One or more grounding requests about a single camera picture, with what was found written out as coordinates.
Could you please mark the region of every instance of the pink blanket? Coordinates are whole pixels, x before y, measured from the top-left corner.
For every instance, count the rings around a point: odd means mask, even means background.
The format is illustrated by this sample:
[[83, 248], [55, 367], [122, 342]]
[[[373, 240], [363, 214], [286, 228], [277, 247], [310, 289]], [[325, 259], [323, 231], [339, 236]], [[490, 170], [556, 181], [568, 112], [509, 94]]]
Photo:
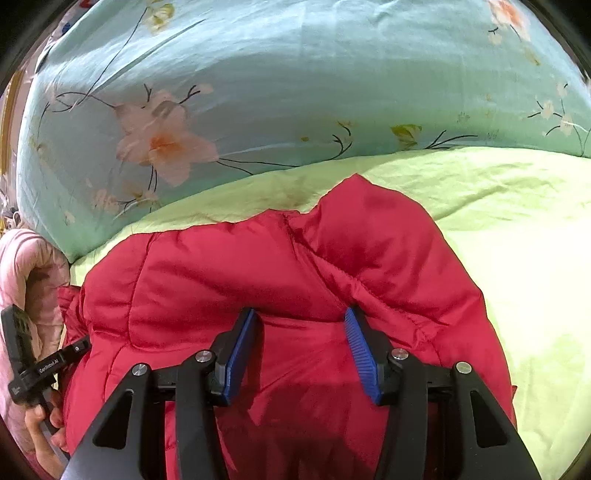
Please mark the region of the pink blanket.
[[[66, 257], [31, 230], [8, 231], [0, 238], [0, 309], [15, 304], [31, 318], [33, 351], [38, 359], [58, 350], [63, 320], [57, 304], [57, 287], [68, 284]], [[12, 369], [0, 342], [0, 414], [23, 452], [33, 443], [24, 424], [24, 408], [8, 394]]]

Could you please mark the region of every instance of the quilted fabric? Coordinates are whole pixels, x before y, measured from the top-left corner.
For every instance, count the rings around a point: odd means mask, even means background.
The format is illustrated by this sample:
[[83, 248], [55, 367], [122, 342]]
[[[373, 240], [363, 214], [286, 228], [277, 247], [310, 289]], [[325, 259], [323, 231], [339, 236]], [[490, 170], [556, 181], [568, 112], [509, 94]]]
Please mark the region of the quilted fabric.
[[[14, 229], [0, 238], [0, 310], [15, 304], [28, 313], [33, 352], [39, 360], [58, 349], [63, 321], [56, 291], [69, 281], [66, 257], [42, 236]], [[25, 408], [15, 405], [8, 393], [13, 377], [0, 327], [0, 416], [21, 450], [32, 452]]]
[[424, 362], [470, 362], [513, 419], [482, 293], [418, 203], [355, 175], [306, 214], [133, 235], [81, 289], [62, 289], [66, 341], [90, 332], [93, 343], [64, 396], [70, 449], [133, 364], [179, 364], [252, 306], [263, 338], [236, 403], [216, 411], [230, 477], [372, 478], [388, 412], [359, 382], [343, 325], [351, 304]]

